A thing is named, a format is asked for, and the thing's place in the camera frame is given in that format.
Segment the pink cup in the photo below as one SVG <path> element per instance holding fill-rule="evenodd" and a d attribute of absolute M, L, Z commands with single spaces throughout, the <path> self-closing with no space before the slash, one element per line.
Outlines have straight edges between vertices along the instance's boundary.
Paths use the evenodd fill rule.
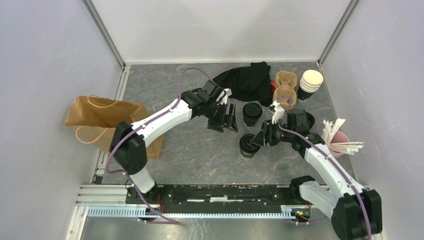
<path fill-rule="evenodd" d="M 331 140 L 331 143 L 332 144 L 334 144 L 334 143 L 348 143 L 349 142 L 349 138 L 348 138 L 348 136 L 346 136 L 343 132 L 341 132 L 341 131 L 337 131 L 335 134 L 334 134 L 334 137 L 332 138 L 332 140 Z M 332 154 L 332 156 L 335 158 L 335 159 L 337 159 L 338 157 L 340 157 L 341 155 L 343 155 L 343 153 L 341 153 L 341 152 L 336 152 L 336 151 L 331 151 L 330 150 L 330 152 L 331 152 L 331 154 Z"/>

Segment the black mug lid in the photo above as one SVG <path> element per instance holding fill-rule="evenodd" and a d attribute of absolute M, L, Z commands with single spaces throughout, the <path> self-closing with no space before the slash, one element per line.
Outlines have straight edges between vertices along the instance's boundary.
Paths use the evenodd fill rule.
<path fill-rule="evenodd" d="M 256 102 L 249 102 L 243 107 L 243 115 L 250 119 L 258 119 L 262 116 L 262 107 Z"/>
<path fill-rule="evenodd" d="M 315 117 L 309 112 L 306 112 L 306 121 L 307 121 L 307 124 L 309 125 L 309 129 L 312 129 L 312 127 L 315 124 Z"/>
<path fill-rule="evenodd" d="M 245 153 L 247 153 L 247 154 L 255 154 L 255 153 L 257 153 L 258 151 L 259 151 L 259 149 L 261 148 L 260 146 L 258 146 L 258 145 L 255 145 L 255 144 L 252 144 L 251 143 L 251 140 L 252 140 L 252 138 L 254 138 L 255 137 L 255 135 L 253 135 L 253 134 L 251 134 L 251 133 L 248 133 L 248 134 L 246 134 L 246 135 L 243 135 L 241 138 L 240 138 L 240 142 L 239 142 L 239 145 L 240 145 L 240 149 L 243 151 L 243 152 L 245 152 Z"/>

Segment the black travel mug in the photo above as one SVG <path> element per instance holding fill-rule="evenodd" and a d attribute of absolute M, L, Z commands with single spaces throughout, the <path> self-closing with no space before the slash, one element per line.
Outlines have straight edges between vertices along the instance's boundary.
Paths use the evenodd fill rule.
<path fill-rule="evenodd" d="M 255 135 L 248 133 L 240 138 L 240 153 L 243 157 L 251 159 L 261 148 L 258 145 L 252 144 L 251 140 Z"/>
<path fill-rule="evenodd" d="M 246 127 L 251 128 L 255 126 L 259 118 L 262 116 L 261 105 L 255 102 L 249 102 L 243 107 L 243 122 Z"/>

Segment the brown paper bag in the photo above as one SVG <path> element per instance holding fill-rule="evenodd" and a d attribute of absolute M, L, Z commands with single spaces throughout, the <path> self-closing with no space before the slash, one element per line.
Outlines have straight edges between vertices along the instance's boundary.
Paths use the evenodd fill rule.
<path fill-rule="evenodd" d="M 75 131 L 80 142 L 93 144 L 109 153 L 115 128 L 120 122 L 131 124 L 148 116 L 144 105 L 138 102 L 116 101 L 92 95 L 79 96 L 70 107 L 65 126 Z M 147 147 L 148 158 L 159 158 L 163 141 L 164 137 L 160 136 Z"/>

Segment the paper bag handle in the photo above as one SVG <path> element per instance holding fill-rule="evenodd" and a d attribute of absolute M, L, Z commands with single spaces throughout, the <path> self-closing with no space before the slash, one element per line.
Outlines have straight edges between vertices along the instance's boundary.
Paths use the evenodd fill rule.
<path fill-rule="evenodd" d="M 109 107 L 111 107 L 111 106 L 113 106 L 113 105 L 115 105 L 115 104 L 117 104 L 118 103 L 118 101 L 116 101 L 116 102 L 114 102 L 114 103 L 112 103 L 112 104 L 110 104 L 110 105 L 107 105 L 107 106 L 98 106 L 98 105 L 96 105 L 96 104 L 94 104 L 94 103 L 92 103 L 91 101 L 90 101 L 90 97 L 91 96 L 94 96 L 94 97 L 96 97 L 96 98 L 100 98 L 99 96 L 96 96 L 96 95 L 93 95 L 93 94 L 91 94 L 91 95 L 88 95 L 87 96 L 87 101 L 88 101 L 88 103 L 89 104 L 91 104 L 92 106 L 94 106 L 94 107 L 96 107 L 96 108 L 99 108 L 99 109 L 105 109 L 105 108 L 109 108 Z"/>
<path fill-rule="evenodd" d="M 78 137 L 78 130 L 80 130 L 80 128 L 83 128 L 83 127 L 88 127 L 88 126 L 80 126 L 80 127 L 78 127 L 77 129 L 76 129 L 76 131 L 75 131 L 75 137 L 76 137 L 76 139 L 78 139 L 78 141 L 80 142 L 80 143 L 83 143 L 83 144 L 92 144 L 92 143 L 94 143 L 94 142 L 96 142 L 97 140 L 99 140 L 100 139 L 100 137 L 106 132 L 106 130 L 108 130 L 109 129 L 109 127 L 108 128 L 106 128 L 102 133 L 100 133 L 100 135 L 96 138 L 96 139 L 94 139 L 93 141 L 83 141 L 83 140 L 81 140 L 79 137 Z"/>
<path fill-rule="evenodd" d="M 96 95 L 93 95 L 93 94 L 91 94 L 91 95 L 88 95 L 87 96 L 87 101 L 88 101 L 88 103 L 89 104 L 91 104 L 92 106 L 94 106 L 94 107 L 96 107 L 96 108 L 99 108 L 99 109 L 105 109 L 105 108 L 108 108 L 108 107 L 110 107 L 110 106 L 113 106 L 114 104 L 116 104 L 116 103 L 118 103 L 118 101 L 116 101 L 116 102 L 114 102 L 114 103 L 112 103 L 112 104 L 110 104 L 110 105 L 107 105 L 107 106 L 98 106 L 98 105 L 96 105 L 96 104 L 94 104 L 94 103 L 92 103 L 91 101 L 90 101 L 90 97 L 91 96 L 94 96 L 94 97 L 96 97 L 96 98 L 100 98 L 99 96 L 96 96 Z M 97 140 L 99 140 L 100 139 L 100 137 L 106 132 L 106 130 L 108 130 L 110 127 L 108 127 L 108 128 L 106 128 L 102 133 L 100 133 L 100 135 L 96 138 L 96 139 L 94 139 L 93 141 L 83 141 L 83 140 L 81 140 L 80 139 L 80 137 L 78 137 L 78 131 L 80 130 L 80 128 L 83 128 L 83 127 L 88 127 L 88 126 L 80 126 L 80 127 L 78 127 L 77 129 L 76 129 L 76 131 L 75 131 L 75 137 L 76 137 L 76 139 L 78 139 L 78 141 L 80 142 L 80 143 L 83 143 L 83 144 L 92 144 L 92 143 L 95 143 Z"/>

